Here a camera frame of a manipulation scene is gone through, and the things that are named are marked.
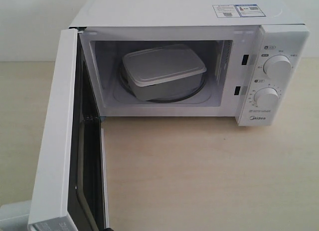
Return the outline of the white plastic lidded container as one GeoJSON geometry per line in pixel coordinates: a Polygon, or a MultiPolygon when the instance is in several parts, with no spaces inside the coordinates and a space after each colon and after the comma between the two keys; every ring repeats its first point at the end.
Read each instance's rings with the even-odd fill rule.
{"type": "Polygon", "coordinates": [[[122,59],[128,84],[142,101],[166,99],[200,86],[206,66],[184,44],[140,50],[122,59]]]}

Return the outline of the white microwave door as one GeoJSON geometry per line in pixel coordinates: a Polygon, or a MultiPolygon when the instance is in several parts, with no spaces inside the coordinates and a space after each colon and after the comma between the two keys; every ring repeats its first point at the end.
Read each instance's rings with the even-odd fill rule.
{"type": "Polygon", "coordinates": [[[61,31],[27,228],[108,231],[100,82],[86,28],[61,31]]]}

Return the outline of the glass microwave turntable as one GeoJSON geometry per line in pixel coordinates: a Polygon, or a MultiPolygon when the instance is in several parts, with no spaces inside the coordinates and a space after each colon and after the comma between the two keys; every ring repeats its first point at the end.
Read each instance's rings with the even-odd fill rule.
{"type": "Polygon", "coordinates": [[[165,82],[147,87],[137,87],[139,92],[135,93],[129,84],[129,76],[121,64],[118,67],[117,79],[121,87],[130,95],[140,101],[151,103],[175,103],[189,99],[198,94],[206,84],[207,75],[195,75],[179,80],[165,82]]]}

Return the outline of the white microwave oven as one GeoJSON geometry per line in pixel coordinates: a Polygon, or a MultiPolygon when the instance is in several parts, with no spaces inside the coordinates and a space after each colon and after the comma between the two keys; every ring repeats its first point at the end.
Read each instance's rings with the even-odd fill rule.
{"type": "Polygon", "coordinates": [[[282,0],[87,0],[70,27],[92,32],[92,58],[100,82],[103,117],[229,116],[240,126],[271,125],[300,61],[309,30],[282,0]],[[256,4],[263,16],[218,18],[213,5],[256,4]],[[175,103],[140,101],[117,79],[132,52],[184,44],[206,66],[207,81],[195,96],[175,103]],[[286,56],[290,75],[271,79],[263,70],[286,56]],[[274,107],[258,107],[254,95],[274,88],[274,107]]]}

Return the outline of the white upper microwave knob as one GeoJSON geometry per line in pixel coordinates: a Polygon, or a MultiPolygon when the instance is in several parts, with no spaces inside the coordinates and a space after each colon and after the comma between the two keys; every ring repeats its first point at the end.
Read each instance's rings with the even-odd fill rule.
{"type": "Polygon", "coordinates": [[[263,70],[271,79],[285,78],[290,75],[292,65],[286,56],[276,55],[265,62],[263,70]]]}

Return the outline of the blue energy label sticker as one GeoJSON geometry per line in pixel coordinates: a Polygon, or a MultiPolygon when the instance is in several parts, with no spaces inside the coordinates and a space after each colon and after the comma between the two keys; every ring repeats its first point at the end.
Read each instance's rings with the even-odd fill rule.
{"type": "Polygon", "coordinates": [[[241,17],[263,16],[263,13],[256,4],[236,4],[235,7],[241,17]]]}

